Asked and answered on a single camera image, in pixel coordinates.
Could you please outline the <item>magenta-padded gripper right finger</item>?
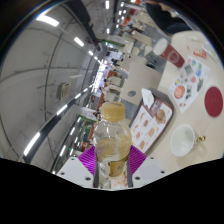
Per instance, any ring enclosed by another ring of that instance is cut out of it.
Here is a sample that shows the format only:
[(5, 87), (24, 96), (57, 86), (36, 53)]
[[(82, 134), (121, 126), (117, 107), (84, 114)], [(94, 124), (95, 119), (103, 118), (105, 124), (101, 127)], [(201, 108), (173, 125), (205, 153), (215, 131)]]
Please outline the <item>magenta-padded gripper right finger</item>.
[(143, 187), (166, 176), (165, 169), (159, 162), (146, 156), (132, 146), (127, 163), (127, 183), (129, 188)]

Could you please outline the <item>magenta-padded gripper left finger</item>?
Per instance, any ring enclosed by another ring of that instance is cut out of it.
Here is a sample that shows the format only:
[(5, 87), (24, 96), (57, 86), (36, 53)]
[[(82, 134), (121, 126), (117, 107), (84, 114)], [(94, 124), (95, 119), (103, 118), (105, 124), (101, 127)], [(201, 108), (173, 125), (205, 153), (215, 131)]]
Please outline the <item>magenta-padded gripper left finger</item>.
[(91, 146), (79, 156), (70, 157), (57, 176), (84, 188), (94, 188), (98, 185), (99, 174), (95, 147)]

